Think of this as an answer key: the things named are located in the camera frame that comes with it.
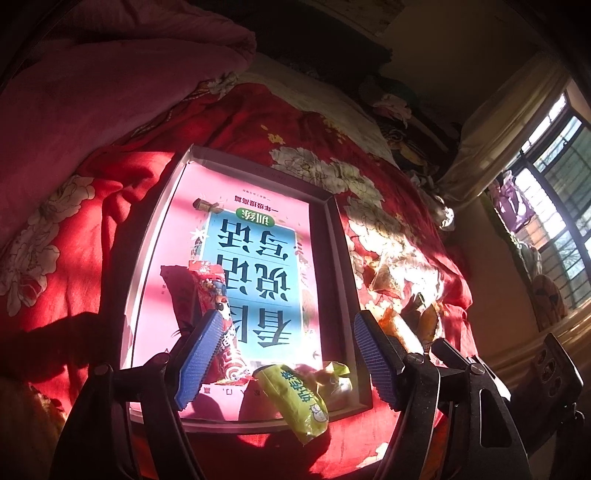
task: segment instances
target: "bed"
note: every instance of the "bed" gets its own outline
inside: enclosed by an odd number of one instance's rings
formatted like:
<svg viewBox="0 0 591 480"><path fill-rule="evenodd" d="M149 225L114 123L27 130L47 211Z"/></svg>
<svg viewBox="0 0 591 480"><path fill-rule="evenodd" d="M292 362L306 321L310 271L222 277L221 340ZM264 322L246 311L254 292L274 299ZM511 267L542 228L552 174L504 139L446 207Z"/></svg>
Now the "bed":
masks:
<svg viewBox="0 0 591 480"><path fill-rule="evenodd" d="M467 284L360 107L333 87L254 56L250 32L222 17L177 1L135 0L136 16L126 24L123 14L108 13L118 5L83 2L61 24L111 41L54 43L0 96L2 165L10 172L0 189L4 375L34 385L68 412L88 368L116 364L123 320L114 312L122 311L173 157L192 144L333 193L360 308L380 319L420 291L443 305L444 336L462 354L476 353ZM187 27L191 22L200 28ZM93 61L85 61L90 54ZM126 82L126 74L136 76ZM108 91L101 82L110 82ZM28 111L31 102L37 107ZM385 255L397 259L387 294L372 286ZM257 465L269 478L369 478L398 417L372 395L372 410L331 423L305 447L289 431L190 440L212 479L225 478L227 457L253 478L261 477ZM155 478L141 429L135 446L144 475Z"/></svg>

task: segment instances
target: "wall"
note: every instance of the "wall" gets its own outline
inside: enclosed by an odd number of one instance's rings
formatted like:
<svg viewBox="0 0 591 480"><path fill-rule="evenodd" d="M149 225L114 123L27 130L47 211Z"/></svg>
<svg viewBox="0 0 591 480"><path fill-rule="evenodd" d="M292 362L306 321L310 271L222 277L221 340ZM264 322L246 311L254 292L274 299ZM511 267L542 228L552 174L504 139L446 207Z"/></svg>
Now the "wall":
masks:
<svg viewBox="0 0 591 480"><path fill-rule="evenodd" d="M459 123L543 44L502 0L415 0L376 41L392 49L384 76Z"/></svg>
<svg viewBox="0 0 591 480"><path fill-rule="evenodd" d="M591 124L591 108L573 80L566 86L566 94L569 97L571 106Z"/></svg>
<svg viewBox="0 0 591 480"><path fill-rule="evenodd" d="M449 240L460 247L473 304L468 320L481 357L493 357L538 335L525 285L509 246L499 237L479 199L456 212Z"/></svg>

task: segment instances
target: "green label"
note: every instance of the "green label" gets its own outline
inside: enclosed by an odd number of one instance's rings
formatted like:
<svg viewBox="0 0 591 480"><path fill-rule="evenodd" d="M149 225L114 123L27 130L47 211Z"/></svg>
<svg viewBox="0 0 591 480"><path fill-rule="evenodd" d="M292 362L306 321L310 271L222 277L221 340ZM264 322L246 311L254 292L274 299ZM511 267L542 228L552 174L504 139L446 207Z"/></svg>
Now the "green label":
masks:
<svg viewBox="0 0 591 480"><path fill-rule="evenodd" d="M247 222L257 223L264 226L275 226L275 220L270 215L265 213L254 212L248 208L239 208L236 210L236 216L240 220L246 220Z"/></svg>

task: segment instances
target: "window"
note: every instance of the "window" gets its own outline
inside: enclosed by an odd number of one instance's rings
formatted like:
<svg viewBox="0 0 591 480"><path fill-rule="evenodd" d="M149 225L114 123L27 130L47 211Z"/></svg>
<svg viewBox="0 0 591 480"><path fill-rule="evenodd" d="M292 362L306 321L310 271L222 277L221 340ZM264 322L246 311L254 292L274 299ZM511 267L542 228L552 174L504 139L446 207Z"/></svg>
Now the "window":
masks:
<svg viewBox="0 0 591 480"><path fill-rule="evenodd" d="M591 298L591 131L564 95L523 144L511 171L535 211L516 232L575 309Z"/></svg>

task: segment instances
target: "red floral bedspread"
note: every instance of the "red floral bedspread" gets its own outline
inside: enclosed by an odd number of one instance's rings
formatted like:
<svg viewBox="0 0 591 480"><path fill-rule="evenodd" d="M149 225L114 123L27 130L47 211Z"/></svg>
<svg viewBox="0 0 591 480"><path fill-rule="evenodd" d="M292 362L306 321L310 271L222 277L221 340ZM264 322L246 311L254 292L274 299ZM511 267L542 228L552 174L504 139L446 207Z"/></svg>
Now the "red floral bedspread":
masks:
<svg viewBox="0 0 591 480"><path fill-rule="evenodd" d="M380 316L412 291L444 304L444 335L465 355L475 346L465 310L471 297L428 211L407 178L365 154L330 119L300 112L268 89L203 83L189 98L93 153L33 214L0 260L0 369L33 383L69 411L89 365L118 359L135 253L177 152L192 144L226 151L310 181L336 195L348 236L360 304ZM394 297L368 290L381 255L398 258ZM397 415L374 395L374 409L330 424L302 447L291 432L194 435L210 479L231 468L253 478L332 478L380 459ZM140 437L145 472L150 457Z"/></svg>

